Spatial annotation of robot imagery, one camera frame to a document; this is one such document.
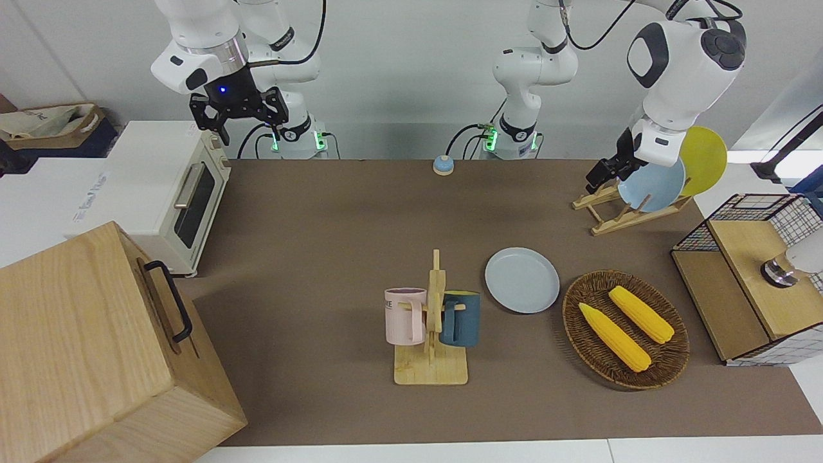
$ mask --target woven tray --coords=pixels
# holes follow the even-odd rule
[[[617,285],[649,304],[672,328],[674,336],[663,344],[652,341],[614,302],[608,292]],[[588,325],[578,303],[585,302],[608,315],[652,358],[645,372],[635,373],[623,363]],[[654,389],[677,379],[689,361],[689,338],[677,309],[651,285],[629,274],[599,270],[572,283],[563,298],[563,324],[574,350],[597,374],[630,389]]]

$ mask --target yellow corn cob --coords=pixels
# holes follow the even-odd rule
[[[616,286],[609,297],[655,343],[665,344],[674,336],[674,328],[628,289]]]
[[[589,304],[579,304],[580,311],[586,318],[588,325],[592,327],[597,336],[608,346],[617,357],[631,368],[631,371],[640,373],[649,368],[652,358],[643,350],[634,339],[621,330],[620,326],[604,314]]]

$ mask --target wooden box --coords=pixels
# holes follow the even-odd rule
[[[0,269],[2,463],[193,461],[246,424],[148,260],[110,222]]]
[[[808,278],[776,288],[760,266],[786,251],[768,221],[713,221],[718,250],[674,250],[697,310],[728,365],[787,365],[823,353],[823,296]]]

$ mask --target brown tablecloth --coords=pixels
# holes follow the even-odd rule
[[[788,369],[718,360],[668,254],[697,207],[592,237],[592,217],[570,207],[591,165],[459,162],[439,177],[430,161],[235,163],[200,276],[179,281],[249,418],[225,445],[821,433]],[[491,298],[483,269],[509,246],[557,267],[548,311]],[[448,288],[483,293],[481,342],[467,385],[396,386],[383,290],[425,287],[434,248]],[[562,295],[595,269],[634,274],[680,311],[691,359],[670,386],[616,391],[577,358]]]

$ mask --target oven window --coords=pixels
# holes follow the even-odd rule
[[[203,220],[203,214],[206,213],[208,200],[212,197],[213,191],[214,177],[207,167],[203,169],[200,183],[198,183],[197,188],[194,190],[191,205],[188,209],[180,211],[180,215],[177,216],[177,222],[174,224],[174,233],[189,249],[192,249],[194,237],[198,234],[200,222]]]

